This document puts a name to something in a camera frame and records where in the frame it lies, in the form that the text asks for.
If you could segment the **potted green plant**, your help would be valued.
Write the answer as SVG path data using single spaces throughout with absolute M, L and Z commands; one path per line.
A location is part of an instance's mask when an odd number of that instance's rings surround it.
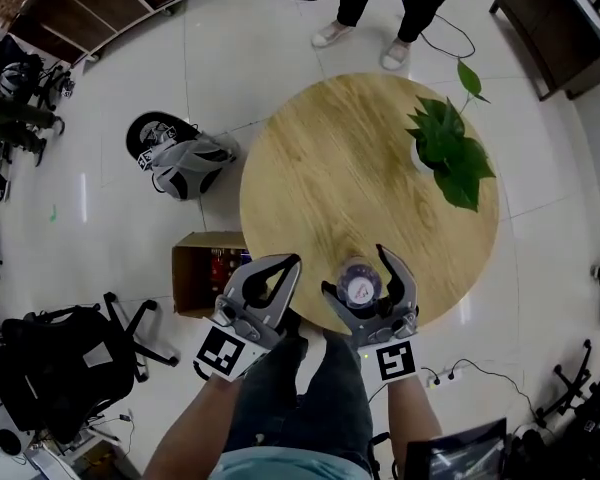
M 405 132 L 412 139 L 414 166 L 430 175 L 444 199 L 456 208 L 479 211 L 480 187 L 484 179 L 493 179 L 486 150 L 473 136 L 464 111 L 469 103 L 486 103 L 480 77 L 466 63 L 456 63 L 459 81 L 465 93 L 461 107 L 447 97 L 435 95 L 422 86 L 415 90 L 415 105 L 407 114 L 411 126 Z

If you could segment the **grey backpack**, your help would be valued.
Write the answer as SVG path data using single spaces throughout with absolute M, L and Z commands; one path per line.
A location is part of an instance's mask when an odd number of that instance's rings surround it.
M 196 139 L 176 142 L 154 159 L 150 170 L 154 188 L 179 201 L 197 199 L 239 154 L 240 146 L 231 135 L 200 132 Z

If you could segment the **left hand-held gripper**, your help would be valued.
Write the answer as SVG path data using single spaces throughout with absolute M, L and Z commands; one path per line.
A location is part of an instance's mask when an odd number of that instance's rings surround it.
M 280 341 L 277 331 L 301 274 L 298 254 L 253 259 L 239 267 L 204 318 L 196 338 L 193 366 L 204 380 L 212 374 L 232 382 Z

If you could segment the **person's dark trouser legs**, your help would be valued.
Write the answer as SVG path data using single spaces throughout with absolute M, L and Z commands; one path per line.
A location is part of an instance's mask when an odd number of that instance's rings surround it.
M 295 312 L 284 316 L 282 340 L 244 377 L 224 452 L 264 447 L 368 480 L 373 423 L 360 356 L 348 336 L 324 331 L 324 358 L 300 395 L 296 377 L 308 351 L 300 322 Z

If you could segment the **black chair base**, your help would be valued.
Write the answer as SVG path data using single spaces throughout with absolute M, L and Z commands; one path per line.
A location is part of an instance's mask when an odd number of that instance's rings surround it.
M 539 407 L 535 411 L 535 422 L 541 428 L 547 427 L 546 419 L 549 415 L 557 412 L 559 415 L 564 416 L 568 410 L 573 410 L 577 418 L 584 420 L 583 428 L 585 432 L 591 432 L 596 426 L 600 425 L 600 381 L 589 386 L 590 397 L 586 397 L 583 392 L 585 384 L 591 379 L 591 372 L 588 369 L 588 361 L 592 351 L 591 340 L 586 339 L 583 347 L 586 353 L 573 381 L 563 374 L 560 364 L 554 367 L 553 373 L 565 385 L 566 392 L 552 405 L 546 408 Z

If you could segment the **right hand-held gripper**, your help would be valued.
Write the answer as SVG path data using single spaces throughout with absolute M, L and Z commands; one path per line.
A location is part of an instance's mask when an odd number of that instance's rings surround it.
M 413 343 L 417 334 L 417 284 L 400 257 L 381 244 L 376 249 L 391 276 L 385 297 L 357 307 L 345 291 L 328 281 L 321 283 L 321 293 L 351 332 L 363 379 L 386 384 L 417 373 Z M 388 318 L 377 319 L 378 313 Z

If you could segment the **dark wooden side cabinet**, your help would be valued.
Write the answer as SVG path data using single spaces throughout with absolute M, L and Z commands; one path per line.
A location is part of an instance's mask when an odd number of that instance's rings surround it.
M 494 0 L 534 61 L 545 101 L 562 92 L 574 100 L 600 85 L 600 26 L 578 0 Z

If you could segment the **brown cardboard box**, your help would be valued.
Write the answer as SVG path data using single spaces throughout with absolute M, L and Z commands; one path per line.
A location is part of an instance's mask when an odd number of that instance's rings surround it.
M 179 315 L 202 318 L 213 314 L 216 297 L 223 292 L 211 290 L 211 250 L 215 248 L 246 249 L 246 243 L 241 232 L 198 232 L 172 248 L 174 311 Z

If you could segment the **person's right forearm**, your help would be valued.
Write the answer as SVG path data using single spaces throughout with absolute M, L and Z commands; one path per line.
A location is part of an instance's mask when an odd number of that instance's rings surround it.
M 429 441 L 443 435 L 439 420 L 418 376 L 388 385 L 388 422 L 396 460 L 406 457 L 411 442 Z

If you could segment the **white power strip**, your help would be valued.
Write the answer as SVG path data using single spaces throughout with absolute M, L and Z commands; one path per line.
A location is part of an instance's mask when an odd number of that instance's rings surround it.
M 448 385 L 455 384 L 455 383 L 459 382 L 461 379 L 462 379 L 462 371 L 461 370 L 454 370 L 453 372 L 448 370 L 448 371 L 443 371 L 439 374 L 430 373 L 426 379 L 426 388 L 430 389 L 430 390 L 443 388 Z

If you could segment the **person's light blue shirt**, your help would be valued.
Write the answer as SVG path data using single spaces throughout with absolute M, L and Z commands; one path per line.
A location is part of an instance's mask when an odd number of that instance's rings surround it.
M 223 453 L 209 480 L 372 480 L 372 476 L 334 455 L 265 446 Z

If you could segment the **black helmet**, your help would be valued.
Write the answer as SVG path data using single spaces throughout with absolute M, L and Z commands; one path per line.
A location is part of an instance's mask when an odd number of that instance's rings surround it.
M 126 149 L 134 160 L 153 147 L 169 142 L 183 142 L 196 139 L 200 130 L 174 115 L 151 111 L 140 115 L 128 128 Z

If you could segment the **clear plastic bottle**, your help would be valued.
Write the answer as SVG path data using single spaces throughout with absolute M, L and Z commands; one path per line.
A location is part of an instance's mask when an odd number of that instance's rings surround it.
M 379 273 L 363 257 L 349 258 L 340 268 L 336 282 L 339 301 L 357 318 L 368 319 L 380 298 L 382 281 Z

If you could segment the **spare hand-held gripper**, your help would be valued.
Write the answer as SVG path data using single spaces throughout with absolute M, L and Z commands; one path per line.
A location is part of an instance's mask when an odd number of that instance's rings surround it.
M 146 149 L 138 156 L 137 164 L 142 171 L 148 171 L 159 154 L 176 144 L 177 131 L 174 126 L 152 122 L 142 128 L 139 138 Z

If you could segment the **black office chair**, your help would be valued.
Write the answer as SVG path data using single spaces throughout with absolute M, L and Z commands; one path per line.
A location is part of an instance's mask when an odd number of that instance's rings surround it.
M 2 324 L 0 401 L 22 432 L 48 431 L 67 444 L 91 418 L 147 380 L 139 357 L 175 367 L 140 344 L 135 331 L 145 312 L 158 304 L 144 301 L 123 325 L 112 292 L 102 304 L 29 313 Z

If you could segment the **round wooden table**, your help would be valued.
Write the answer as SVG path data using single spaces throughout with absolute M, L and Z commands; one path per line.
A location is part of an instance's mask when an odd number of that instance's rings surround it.
M 301 257 L 293 309 L 334 331 L 344 325 L 321 294 L 352 257 L 379 267 L 379 246 L 403 259 L 418 288 L 421 324 L 456 306 L 486 266 L 499 223 L 487 178 L 476 210 L 446 201 L 411 153 L 412 116 L 434 92 L 390 74 L 356 73 L 289 99 L 252 144 L 240 218 L 250 254 Z

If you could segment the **brown wooden cart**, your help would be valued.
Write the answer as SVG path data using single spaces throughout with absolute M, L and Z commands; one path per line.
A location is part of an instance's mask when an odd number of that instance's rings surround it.
M 68 64 L 96 59 L 113 40 L 183 0 L 25 0 L 9 33 Z

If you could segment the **person's left forearm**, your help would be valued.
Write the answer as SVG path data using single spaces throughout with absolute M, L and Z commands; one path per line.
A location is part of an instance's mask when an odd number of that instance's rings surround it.
M 161 439 L 142 480 L 207 480 L 226 445 L 242 380 L 216 375 Z

